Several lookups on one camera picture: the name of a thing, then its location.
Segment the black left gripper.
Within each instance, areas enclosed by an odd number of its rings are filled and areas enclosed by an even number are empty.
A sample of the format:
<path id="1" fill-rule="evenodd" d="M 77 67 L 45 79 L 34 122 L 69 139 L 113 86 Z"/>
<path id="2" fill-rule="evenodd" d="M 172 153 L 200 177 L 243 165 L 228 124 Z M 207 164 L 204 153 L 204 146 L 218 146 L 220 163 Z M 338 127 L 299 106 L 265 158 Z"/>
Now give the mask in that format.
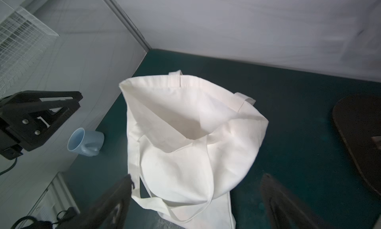
<path id="1" fill-rule="evenodd" d="M 23 91 L 1 99 L 1 155 L 43 146 L 80 108 L 79 91 Z"/>

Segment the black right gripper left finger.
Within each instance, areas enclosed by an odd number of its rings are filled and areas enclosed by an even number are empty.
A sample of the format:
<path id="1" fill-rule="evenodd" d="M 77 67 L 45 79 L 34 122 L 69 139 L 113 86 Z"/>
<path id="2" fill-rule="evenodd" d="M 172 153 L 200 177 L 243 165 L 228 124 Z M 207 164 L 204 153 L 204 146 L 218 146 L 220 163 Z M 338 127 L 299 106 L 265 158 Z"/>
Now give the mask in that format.
<path id="1" fill-rule="evenodd" d="M 122 229 L 135 185 L 130 175 L 115 183 L 87 210 L 58 226 L 59 229 Z"/>

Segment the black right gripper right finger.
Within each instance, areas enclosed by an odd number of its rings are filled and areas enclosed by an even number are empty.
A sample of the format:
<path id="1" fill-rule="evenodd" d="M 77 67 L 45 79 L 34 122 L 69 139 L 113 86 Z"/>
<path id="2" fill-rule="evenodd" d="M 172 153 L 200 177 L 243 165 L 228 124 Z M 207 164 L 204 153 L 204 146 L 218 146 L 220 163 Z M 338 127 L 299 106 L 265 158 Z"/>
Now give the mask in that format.
<path id="1" fill-rule="evenodd" d="M 270 174 L 263 175 L 260 189 L 272 229 L 332 228 Z"/>

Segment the white printed tote bag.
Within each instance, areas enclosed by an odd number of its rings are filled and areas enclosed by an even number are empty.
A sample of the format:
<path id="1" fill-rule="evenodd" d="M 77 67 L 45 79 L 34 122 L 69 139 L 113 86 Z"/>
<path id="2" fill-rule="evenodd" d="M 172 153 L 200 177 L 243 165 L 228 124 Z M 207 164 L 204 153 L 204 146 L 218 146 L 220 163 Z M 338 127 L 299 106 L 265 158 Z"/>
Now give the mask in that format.
<path id="1" fill-rule="evenodd" d="M 268 126 L 255 101 L 181 71 L 119 87 L 132 199 L 186 229 L 235 228 L 230 192 L 252 167 Z"/>

